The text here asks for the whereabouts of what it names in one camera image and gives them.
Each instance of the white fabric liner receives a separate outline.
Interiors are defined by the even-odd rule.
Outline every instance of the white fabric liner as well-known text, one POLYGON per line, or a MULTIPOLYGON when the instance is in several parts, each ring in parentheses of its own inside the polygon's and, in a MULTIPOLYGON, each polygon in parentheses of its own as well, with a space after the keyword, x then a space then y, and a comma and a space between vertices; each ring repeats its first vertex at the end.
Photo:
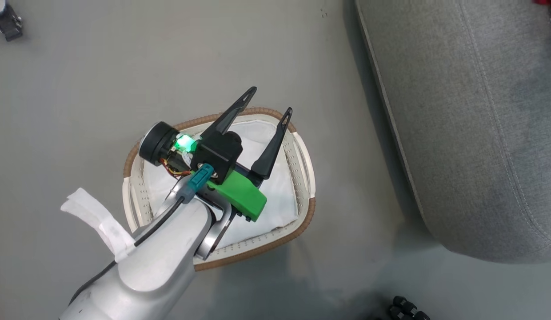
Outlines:
MULTIPOLYGON (((263 120, 251 120, 232 124, 231 131, 242 139, 243 151, 238 162, 250 168, 272 139, 276 126, 263 120)), ((176 180, 162 166, 144 163, 144 181, 149 194, 149 204, 153 212, 159 209, 176 180)), ((244 217, 235 217, 221 239, 218 249, 239 241, 268 233, 277 227, 284 227, 298 218, 298 209, 293 182, 285 154, 280 148, 272 174, 260 187, 268 202, 256 222, 248 222, 244 217)))

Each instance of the white velcro strap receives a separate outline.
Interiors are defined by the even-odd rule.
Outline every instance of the white velcro strap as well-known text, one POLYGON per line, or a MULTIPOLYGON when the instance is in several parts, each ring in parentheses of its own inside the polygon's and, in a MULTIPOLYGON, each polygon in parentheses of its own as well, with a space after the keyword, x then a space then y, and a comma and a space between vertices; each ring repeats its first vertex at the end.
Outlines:
POLYGON ((82 188, 68 196, 60 210, 79 217, 100 235, 120 262, 135 248, 134 240, 98 200, 82 188))

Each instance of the gray sofa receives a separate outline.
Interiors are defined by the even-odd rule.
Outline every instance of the gray sofa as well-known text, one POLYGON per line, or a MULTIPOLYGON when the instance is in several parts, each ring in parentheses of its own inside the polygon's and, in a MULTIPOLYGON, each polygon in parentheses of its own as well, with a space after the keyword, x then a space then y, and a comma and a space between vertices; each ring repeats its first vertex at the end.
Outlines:
POLYGON ((530 0, 357 6, 432 235, 487 261, 550 261, 550 8, 530 0))

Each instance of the gray floor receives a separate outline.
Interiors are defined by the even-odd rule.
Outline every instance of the gray floor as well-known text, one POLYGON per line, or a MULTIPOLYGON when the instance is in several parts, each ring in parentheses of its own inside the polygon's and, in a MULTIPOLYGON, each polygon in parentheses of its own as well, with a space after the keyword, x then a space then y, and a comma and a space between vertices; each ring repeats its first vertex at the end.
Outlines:
POLYGON ((434 319, 551 319, 551 264, 455 255, 428 237, 399 166, 353 4, 12 0, 0 35, 0 319, 54 319, 111 255, 60 212, 84 187, 125 225, 121 171, 154 122, 249 86, 304 138, 317 210, 295 241, 198 274, 168 320, 361 319, 403 294, 434 319))

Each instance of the green 3d-printed part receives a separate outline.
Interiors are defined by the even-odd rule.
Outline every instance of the green 3d-printed part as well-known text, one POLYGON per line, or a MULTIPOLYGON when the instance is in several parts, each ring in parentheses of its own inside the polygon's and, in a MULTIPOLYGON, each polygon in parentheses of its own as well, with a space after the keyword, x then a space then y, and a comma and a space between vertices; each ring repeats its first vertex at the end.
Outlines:
POLYGON ((184 134, 175 141, 175 148, 180 151, 194 152, 196 143, 189 135, 184 134))
POLYGON ((207 184, 254 222, 258 220, 267 202, 266 196, 250 180, 235 171, 229 174, 224 184, 214 184, 210 180, 207 184))

